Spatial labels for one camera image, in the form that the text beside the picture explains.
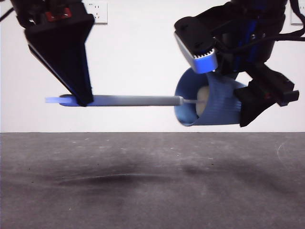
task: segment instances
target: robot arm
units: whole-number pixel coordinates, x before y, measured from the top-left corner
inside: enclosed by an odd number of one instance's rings
[[[86,106],[93,101],[85,41],[94,24],[81,0],[11,0],[30,51]]]
[[[20,25],[25,28],[30,51],[75,96],[77,104],[87,106],[91,103],[93,95],[84,43],[94,17],[87,14],[81,0],[11,2]],[[290,0],[290,3],[304,24],[305,17],[300,13],[298,1]],[[279,34],[285,21],[286,4],[287,0],[231,0],[176,22],[176,39],[193,69],[188,74],[210,73],[209,77],[214,78],[214,71],[218,83],[234,84],[234,92],[230,94],[241,103],[238,121],[234,118],[222,124],[246,126],[273,104],[286,106],[298,100],[299,92],[294,91],[294,84],[265,65],[275,41],[305,41],[301,37],[305,28]],[[240,72],[247,72],[253,78],[247,87],[234,81]],[[229,76],[231,82],[220,76]],[[179,90],[185,87],[192,88],[193,84],[183,81],[178,86]],[[198,116],[194,114],[194,105],[188,106],[186,114],[178,116],[191,125]]]
[[[232,0],[195,17],[175,24],[178,44],[195,73],[216,70],[221,75],[247,72],[253,80],[234,91],[241,101],[240,126],[251,123],[275,103],[286,106],[298,100],[294,84],[281,73],[269,69],[275,41],[295,40],[305,30],[279,34],[285,21],[287,0]],[[294,12],[305,21],[297,0]]]

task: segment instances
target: cotton tip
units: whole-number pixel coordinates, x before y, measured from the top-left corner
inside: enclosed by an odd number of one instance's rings
[[[48,97],[45,99],[48,104],[69,104],[73,102],[70,97]]]
[[[210,87],[203,86],[199,89],[197,93],[197,100],[198,101],[208,101],[210,94]],[[196,103],[196,113],[200,117],[206,108],[206,103]]]

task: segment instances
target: white wall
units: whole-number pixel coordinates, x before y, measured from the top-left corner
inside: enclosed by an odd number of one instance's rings
[[[95,94],[173,95],[189,67],[173,37],[174,23],[225,0],[109,0],[109,24],[87,41]],[[1,4],[2,14],[10,1]],[[285,31],[299,29],[287,21]],[[44,98],[67,90],[29,52],[14,13],[1,24],[2,132],[266,132],[305,130],[305,43],[277,43],[268,65],[301,91],[298,102],[274,105],[246,128],[184,127],[172,107],[67,108]],[[249,77],[242,74],[243,83]]]

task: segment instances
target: wall socket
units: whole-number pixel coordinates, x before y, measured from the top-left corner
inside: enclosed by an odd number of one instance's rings
[[[305,15],[305,0],[299,0],[300,12]],[[302,25],[301,20],[295,15],[291,9],[291,24],[292,25]]]
[[[108,24],[108,3],[100,0],[83,0],[87,13],[93,14],[95,24]]]

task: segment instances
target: red component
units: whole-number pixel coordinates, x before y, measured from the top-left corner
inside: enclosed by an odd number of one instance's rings
[[[271,98],[271,93],[266,93],[265,94],[265,99],[270,99]]]
[[[54,22],[54,21],[59,21],[62,19],[70,18],[70,17],[72,17],[72,13],[69,8],[64,8],[63,14],[54,16],[51,12],[46,12],[46,17],[49,22]]]

